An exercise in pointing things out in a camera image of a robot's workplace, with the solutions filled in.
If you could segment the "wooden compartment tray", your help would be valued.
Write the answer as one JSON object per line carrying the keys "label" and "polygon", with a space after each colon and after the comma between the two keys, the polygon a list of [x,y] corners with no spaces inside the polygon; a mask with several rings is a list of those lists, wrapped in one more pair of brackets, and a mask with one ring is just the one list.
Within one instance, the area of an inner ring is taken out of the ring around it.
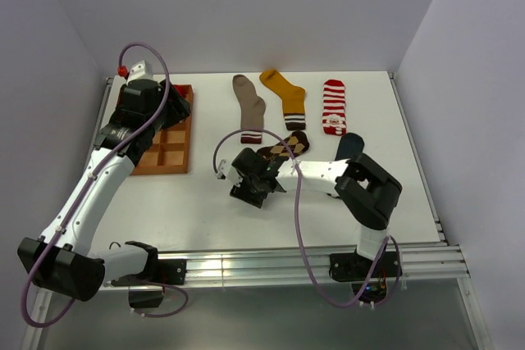
{"label": "wooden compartment tray", "polygon": [[192,116],[157,132],[153,146],[142,156],[132,175],[178,175],[189,172]]}

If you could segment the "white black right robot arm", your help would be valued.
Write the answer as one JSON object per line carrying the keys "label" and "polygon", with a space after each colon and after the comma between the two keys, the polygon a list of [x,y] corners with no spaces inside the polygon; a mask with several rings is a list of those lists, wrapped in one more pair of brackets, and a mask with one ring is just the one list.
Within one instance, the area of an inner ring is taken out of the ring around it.
{"label": "white black right robot arm", "polygon": [[234,160],[220,161],[217,177],[231,182],[233,198],[256,208],[263,206],[270,193],[306,189],[336,195],[360,224],[354,258],[357,271],[371,276],[382,268],[379,250],[402,185],[367,154],[339,161],[269,161],[245,148]]}

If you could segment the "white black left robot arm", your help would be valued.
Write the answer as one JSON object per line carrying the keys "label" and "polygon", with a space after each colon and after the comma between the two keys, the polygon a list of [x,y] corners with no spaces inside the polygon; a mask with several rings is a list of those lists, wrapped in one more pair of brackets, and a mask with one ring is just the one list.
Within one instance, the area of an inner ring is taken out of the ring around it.
{"label": "white black left robot arm", "polygon": [[17,255],[34,285],[78,301],[125,277],[150,284],[160,273],[158,250],[138,241],[94,254],[98,225],[116,191],[152,147],[157,132],[186,120],[188,90],[151,79],[123,84],[110,121],[94,141],[89,163],[57,218],[37,239],[23,238]]}

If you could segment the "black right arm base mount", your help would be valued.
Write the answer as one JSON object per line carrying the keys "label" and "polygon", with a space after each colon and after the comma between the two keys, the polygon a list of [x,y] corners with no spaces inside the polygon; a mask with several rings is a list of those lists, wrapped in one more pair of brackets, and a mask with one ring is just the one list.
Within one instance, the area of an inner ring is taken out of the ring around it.
{"label": "black right arm base mount", "polygon": [[[351,283],[354,294],[360,290],[372,260],[359,256],[356,252],[332,253],[329,255],[329,276],[340,283]],[[359,301],[372,305],[385,300],[389,294],[387,281],[394,280],[398,284],[402,278],[403,269],[396,252],[383,252],[371,279],[365,286]]]}

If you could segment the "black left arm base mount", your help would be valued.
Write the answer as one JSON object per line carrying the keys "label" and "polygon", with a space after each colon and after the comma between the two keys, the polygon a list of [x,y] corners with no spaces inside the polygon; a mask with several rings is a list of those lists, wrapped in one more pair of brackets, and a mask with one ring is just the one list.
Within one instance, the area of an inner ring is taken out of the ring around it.
{"label": "black left arm base mount", "polygon": [[[154,309],[161,306],[166,296],[164,285],[180,286],[185,282],[187,261],[185,259],[162,259],[151,277],[138,278],[128,275],[118,280],[112,280],[112,287],[128,287],[128,303],[134,309]],[[157,289],[133,290],[130,287],[154,283]]]}

